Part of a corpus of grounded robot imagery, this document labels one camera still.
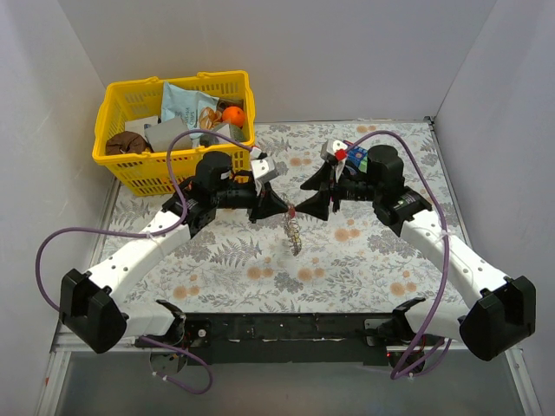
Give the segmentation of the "metal disc with keyrings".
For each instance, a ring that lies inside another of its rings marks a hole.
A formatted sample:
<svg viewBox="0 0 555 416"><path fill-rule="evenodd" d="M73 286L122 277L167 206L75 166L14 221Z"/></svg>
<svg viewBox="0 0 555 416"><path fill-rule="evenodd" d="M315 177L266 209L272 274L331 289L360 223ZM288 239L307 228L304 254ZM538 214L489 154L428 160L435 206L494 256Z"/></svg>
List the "metal disc with keyrings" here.
<svg viewBox="0 0 555 416"><path fill-rule="evenodd" d="M296 257L302 250L300 226L294 214L284 214L284 233L287 237L292 256Z"/></svg>

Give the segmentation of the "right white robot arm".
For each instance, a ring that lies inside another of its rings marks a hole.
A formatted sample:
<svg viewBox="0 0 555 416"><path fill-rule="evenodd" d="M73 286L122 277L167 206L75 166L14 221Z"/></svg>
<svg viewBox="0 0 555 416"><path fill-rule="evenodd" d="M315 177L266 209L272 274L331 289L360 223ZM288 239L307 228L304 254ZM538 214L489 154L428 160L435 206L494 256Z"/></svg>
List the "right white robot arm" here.
<svg viewBox="0 0 555 416"><path fill-rule="evenodd" d="M376 337L416 342L428 335L460 341L479 359L492 358L535 331L536 289L525 276L511 278L441 227L440 215L418 192L405 184L404 164L392 146L378 145L367 153L365 171L348 161L340 140L323 144L323 165L302 184L315 195L296 210L327 220L344 200L369 201L376 217L411 244L457 289L465 305L433 309L433 302L416 297L394 309L392 317L371 330Z"/></svg>

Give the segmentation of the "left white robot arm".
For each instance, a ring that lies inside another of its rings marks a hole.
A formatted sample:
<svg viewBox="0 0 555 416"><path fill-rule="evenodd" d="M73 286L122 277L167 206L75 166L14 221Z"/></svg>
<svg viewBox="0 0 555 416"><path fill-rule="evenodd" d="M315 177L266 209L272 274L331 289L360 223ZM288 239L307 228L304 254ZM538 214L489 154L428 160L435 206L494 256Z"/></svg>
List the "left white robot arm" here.
<svg viewBox="0 0 555 416"><path fill-rule="evenodd" d="M61 284L62 324L97 354L125 337L150 335L168 347L181 343L186 316L178 307L163 300L135 307L124 301L159 262L208 226L219 209L246 209L253 223L288 211L271 187L278 176L274 160L258 149L253 155L246 182L238 183L230 155L206 153L139 238L84 273L69 271Z"/></svg>

